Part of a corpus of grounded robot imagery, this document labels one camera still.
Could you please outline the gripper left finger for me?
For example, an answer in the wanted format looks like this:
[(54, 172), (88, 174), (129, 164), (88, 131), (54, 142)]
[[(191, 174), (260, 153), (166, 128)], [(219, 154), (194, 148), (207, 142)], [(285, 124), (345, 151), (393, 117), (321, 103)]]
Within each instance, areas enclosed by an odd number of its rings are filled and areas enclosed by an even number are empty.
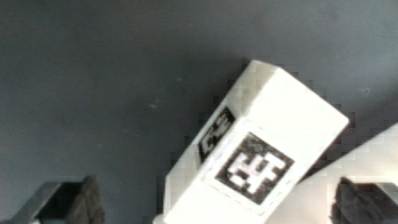
[(11, 218), (11, 224), (106, 224), (97, 177), (47, 182)]

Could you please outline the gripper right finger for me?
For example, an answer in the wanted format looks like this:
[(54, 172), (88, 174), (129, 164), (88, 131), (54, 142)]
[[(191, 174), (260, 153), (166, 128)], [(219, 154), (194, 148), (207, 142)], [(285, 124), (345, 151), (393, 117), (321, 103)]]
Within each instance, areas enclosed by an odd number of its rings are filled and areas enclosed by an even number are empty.
[(340, 180), (331, 210), (333, 224), (398, 224), (398, 185)]

